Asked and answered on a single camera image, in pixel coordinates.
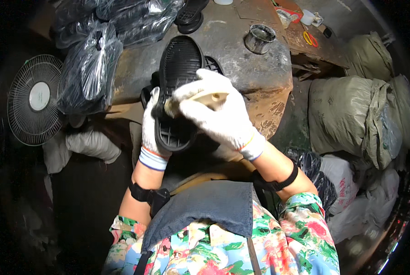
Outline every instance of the white plastic bag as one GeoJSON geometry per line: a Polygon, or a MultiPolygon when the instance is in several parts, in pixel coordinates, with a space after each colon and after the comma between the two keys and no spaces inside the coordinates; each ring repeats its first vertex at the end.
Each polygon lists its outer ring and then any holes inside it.
{"type": "Polygon", "coordinates": [[[96,131],[68,135],[66,146],[76,153],[100,158],[106,164],[113,163],[121,154],[121,150],[106,135],[96,131]]]}
{"type": "Polygon", "coordinates": [[[365,195],[358,196],[343,212],[330,218],[327,226],[335,244],[366,231],[368,203],[365,195]]]}
{"type": "Polygon", "coordinates": [[[374,190],[367,191],[369,199],[367,219],[381,228],[389,218],[396,202],[399,175],[396,170],[388,168],[377,183],[378,186],[374,190]]]}
{"type": "Polygon", "coordinates": [[[66,147],[66,136],[63,132],[58,132],[43,144],[43,155],[48,174],[63,170],[72,156],[72,151],[66,147]]]}
{"type": "Polygon", "coordinates": [[[353,182],[350,163],[340,157],[325,155],[320,170],[334,184],[337,191],[338,198],[329,209],[330,214],[336,215],[352,203],[359,186],[353,182]]]}

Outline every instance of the electric fan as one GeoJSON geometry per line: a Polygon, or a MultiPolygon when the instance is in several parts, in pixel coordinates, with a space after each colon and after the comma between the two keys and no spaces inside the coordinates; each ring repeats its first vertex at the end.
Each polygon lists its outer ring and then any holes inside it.
{"type": "Polygon", "coordinates": [[[37,55],[24,63],[8,94],[8,121],[25,145],[42,145],[63,125],[56,106],[63,63],[52,55],[37,55]]]}

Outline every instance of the white plastic container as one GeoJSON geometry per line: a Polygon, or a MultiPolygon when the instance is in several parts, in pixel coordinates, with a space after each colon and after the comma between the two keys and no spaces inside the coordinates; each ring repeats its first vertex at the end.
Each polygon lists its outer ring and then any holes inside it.
{"type": "Polygon", "coordinates": [[[233,0],[214,0],[214,3],[218,5],[229,5],[232,4],[233,0]]]}
{"type": "Polygon", "coordinates": [[[314,21],[315,14],[311,13],[308,10],[303,10],[303,17],[301,18],[301,23],[304,25],[312,25],[314,21]]]}

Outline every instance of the forearm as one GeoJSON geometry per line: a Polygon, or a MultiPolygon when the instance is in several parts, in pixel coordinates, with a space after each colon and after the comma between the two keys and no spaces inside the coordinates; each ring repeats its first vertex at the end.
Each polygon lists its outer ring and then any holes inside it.
{"type": "MultiPolygon", "coordinates": [[[[164,171],[148,168],[138,161],[131,175],[131,181],[138,183],[143,189],[156,190],[160,188],[163,176],[164,171]]],[[[130,190],[127,188],[121,203],[119,215],[148,225],[151,221],[150,205],[147,202],[134,199],[131,196],[130,190]]]]}
{"type": "MultiPolygon", "coordinates": [[[[289,178],[293,170],[292,161],[272,144],[266,142],[263,153],[252,161],[263,179],[270,182],[276,180],[283,182],[289,178]]],[[[318,195],[318,191],[310,179],[298,168],[298,175],[294,182],[277,192],[282,201],[287,201],[291,196],[303,192],[318,195]]]]}

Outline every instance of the red object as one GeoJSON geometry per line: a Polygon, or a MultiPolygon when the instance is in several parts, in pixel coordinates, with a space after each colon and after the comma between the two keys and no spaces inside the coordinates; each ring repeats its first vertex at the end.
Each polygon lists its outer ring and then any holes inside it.
{"type": "Polygon", "coordinates": [[[295,19],[294,21],[292,21],[292,23],[298,23],[298,22],[300,22],[301,18],[303,17],[303,15],[302,15],[301,13],[295,12],[295,11],[291,11],[291,10],[288,10],[288,9],[285,9],[285,8],[283,8],[283,7],[274,7],[274,8],[275,8],[275,10],[285,11],[285,12],[289,13],[291,16],[294,15],[294,14],[296,14],[296,15],[298,16],[298,18],[295,19]]]}

